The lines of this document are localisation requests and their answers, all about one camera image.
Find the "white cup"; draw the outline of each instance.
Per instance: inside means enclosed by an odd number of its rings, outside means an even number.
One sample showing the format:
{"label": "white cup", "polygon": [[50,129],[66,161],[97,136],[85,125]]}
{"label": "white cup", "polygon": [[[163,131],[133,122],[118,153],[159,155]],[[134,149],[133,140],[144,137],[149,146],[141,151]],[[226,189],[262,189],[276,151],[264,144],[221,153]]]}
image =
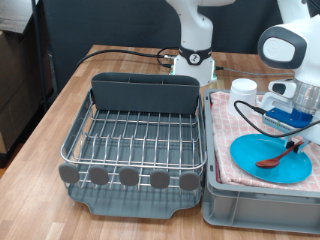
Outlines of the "white cup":
{"label": "white cup", "polygon": [[[249,103],[250,105],[255,105],[256,96],[257,96],[257,83],[247,79],[239,78],[232,82],[230,90],[230,99],[228,103],[228,112],[233,116],[240,116],[237,110],[234,108],[234,102],[241,100]],[[238,103],[237,107],[239,110],[246,116],[250,117],[253,114],[253,110],[248,106]]]}

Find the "power cord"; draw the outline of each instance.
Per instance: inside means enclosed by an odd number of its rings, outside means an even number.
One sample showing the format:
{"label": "power cord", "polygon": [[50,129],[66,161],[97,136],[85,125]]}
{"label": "power cord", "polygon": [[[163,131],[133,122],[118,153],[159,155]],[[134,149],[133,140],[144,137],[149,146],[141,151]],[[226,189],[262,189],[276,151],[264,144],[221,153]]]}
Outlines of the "power cord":
{"label": "power cord", "polygon": [[157,55],[154,54],[146,54],[146,53],[139,53],[139,52],[134,52],[134,51],[128,51],[128,50],[117,50],[117,49],[108,49],[108,50],[101,50],[98,52],[94,52],[92,54],[89,54],[87,56],[85,56],[84,58],[82,58],[76,65],[76,69],[80,66],[81,63],[83,63],[85,60],[87,60],[88,58],[91,58],[93,56],[96,56],[98,54],[102,54],[102,53],[112,53],[112,52],[116,52],[116,53],[128,53],[128,54],[133,54],[133,55],[137,55],[137,56],[141,56],[141,57],[153,57],[153,58],[164,58],[163,55],[159,55],[159,53]]}
{"label": "power cord", "polygon": [[[128,51],[128,50],[118,50],[118,49],[108,49],[108,50],[101,50],[98,52],[94,52],[92,54],[89,54],[87,56],[85,56],[84,58],[82,58],[76,65],[76,69],[80,66],[81,63],[83,63],[85,60],[87,60],[88,58],[91,58],[93,56],[96,56],[98,54],[102,54],[102,53],[127,53],[127,54],[133,54],[133,55],[137,55],[137,56],[141,56],[141,57],[153,57],[153,58],[157,58],[158,63],[165,67],[165,68],[171,68],[171,64],[165,64],[162,63],[160,61],[160,58],[166,58],[166,59],[170,59],[173,60],[176,55],[169,55],[169,54],[165,54],[165,55],[160,55],[163,51],[165,50],[179,50],[178,47],[167,47],[167,48],[163,48],[161,49],[156,55],[154,54],[146,54],[146,53],[139,53],[139,52],[134,52],[134,51]],[[283,75],[293,75],[293,73],[251,73],[251,72],[242,72],[242,71],[238,71],[238,70],[234,70],[231,68],[225,68],[225,67],[219,67],[216,66],[215,68],[216,71],[220,71],[220,70],[226,70],[226,71],[231,71],[231,72],[237,72],[237,73],[242,73],[242,74],[248,74],[248,75],[257,75],[257,76],[283,76]]]}
{"label": "power cord", "polygon": [[251,72],[242,72],[242,71],[238,71],[238,70],[234,70],[231,68],[225,68],[225,67],[218,67],[216,66],[216,71],[219,70],[227,70],[227,71],[231,71],[231,72],[237,72],[237,73],[242,73],[242,74],[247,74],[247,75],[256,75],[256,76],[282,76],[282,75],[294,75],[294,73],[251,73]]}
{"label": "power cord", "polygon": [[251,108],[252,110],[254,110],[255,112],[257,112],[257,113],[259,113],[261,115],[266,114],[267,111],[262,109],[262,108],[252,106],[249,103],[246,103],[244,101],[238,100],[238,101],[234,102],[234,108],[241,115],[241,117],[243,117],[243,119],[247,121],[247,123],[249,123],[258,132],[260,132],[260,133],[262,133],[262,134],[264,134],[264,135],[266,135],[268,137],[272,137],[272,138],[288,137],[288,136],[291,136],[291,135],[294,135],[294,134],[299,133],[301,131],[304,131],[304,130],[306,130],[306,129],[310,128],[310,127],[313,127],[314,125],[317,125],[317,124],[320,123],[320,120],[318,120],[316,122],[310,123],[309,125],[307,125],[307,126],[305,126],[303,128],[299,128],[298,130],[295,130],[295,131],[292,131],[292,132],[289,132],[289,133],[280,134],[280,135],[272,135],[272,134],[269,134],[267,132],[262,131],[260,128],[258,128],[256,125],[254,125],[246,116],[244,116],[243,113],[240,111],[240,109],[237,107],[238,103],[242,103],[242,104],[248,106],[249,108]]}
{"label": "power cord", "polygon": [[[163,49],[161,49],[161,50],[158,52],[157,56],[161,56],[160,53],[162,53],[163,51],[168,50],[168,49],[170,49],[170,50],[179,50],[178,47],[163,48]],[[164,58],[171,59],[171,60],[173,60],[175,57],[176,57],[175,55],[169,55],[169,54],[165,54],[165,55],[164,55]],[[157,60],[158,60],[158,63],[159,63],[161,66],[166,67],[166,68],[171,68],[171,64],[164,64],[164,63],[162,63],[162,62],[160,61],[159,57],[157,57]]]}

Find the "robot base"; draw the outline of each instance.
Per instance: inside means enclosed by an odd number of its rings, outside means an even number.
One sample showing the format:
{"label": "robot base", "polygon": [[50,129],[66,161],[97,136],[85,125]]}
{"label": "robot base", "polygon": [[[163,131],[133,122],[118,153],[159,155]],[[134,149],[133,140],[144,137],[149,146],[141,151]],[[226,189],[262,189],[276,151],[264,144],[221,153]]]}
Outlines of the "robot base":
{"label": "robot base", "polygon": [[170,74],[193,77],[200,82],[201,87],[217,81],[215,61],[212,57],[205,59],[199,66],[191,66],[185,58],[178,55],[174,59],[174,66]]}

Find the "pink towel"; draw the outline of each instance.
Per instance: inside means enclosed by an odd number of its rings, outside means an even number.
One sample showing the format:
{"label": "pink towel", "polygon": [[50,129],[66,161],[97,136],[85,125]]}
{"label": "pink towel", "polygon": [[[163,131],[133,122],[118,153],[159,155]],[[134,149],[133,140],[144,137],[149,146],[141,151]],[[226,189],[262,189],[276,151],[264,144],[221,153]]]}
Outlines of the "pink towel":
{"label": "pink towel", "polygon": [[[217,166],[220,172],[220,181],[224,184],[246,185],[255,187],[268,187],[279,189],[291,189],[299,191],[320,192],[320,147],[311,143],[304,148],[304,152],[312,161],[312,174],[304,181],[295,184],[273,184],[258,178],[255,178],[244,172],[231,158],[230,145],[232,142],[243,135],[257,134],[258,132],[252,128],[243,118],[234,117],[227,111],[229,94],[216,92],[211,95],[212,99],[212,121],[214,148],[217,159]],[[260,116],[252,116],[249,118],[260,129],[271,133],[279,134],[280,132],[265,125]]]}

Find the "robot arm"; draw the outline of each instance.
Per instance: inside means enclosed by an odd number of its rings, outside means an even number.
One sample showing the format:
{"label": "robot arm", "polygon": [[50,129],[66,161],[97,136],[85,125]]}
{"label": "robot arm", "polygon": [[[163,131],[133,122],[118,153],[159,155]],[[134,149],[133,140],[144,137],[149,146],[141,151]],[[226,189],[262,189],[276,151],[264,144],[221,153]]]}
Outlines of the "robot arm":
{"label": "robot arm", "polygon": [[305,0],[278,0],[283,23],[310,18],[307,1]]}
{"label": "robot arm", "polygon": [[[271,82],[271,92],[260,104],[267,111],[264,123],[282,132],[320,120],[320,15],[311,18],[310,2],[278,0],[284,24],[266,30],[258,43],[259,56],[267,66],[295,72],[293,80]],[[299,132],[317,144],[319,134],[320,124]]]}
{"label": "robot arm", "polygon": [[224,6],[235,0],[167,0],[181,22],[180,54],[174,60],[172,74],[196,78],[201,86],[215,80],[211,57],[213,25],[198,12],[198,7]]}

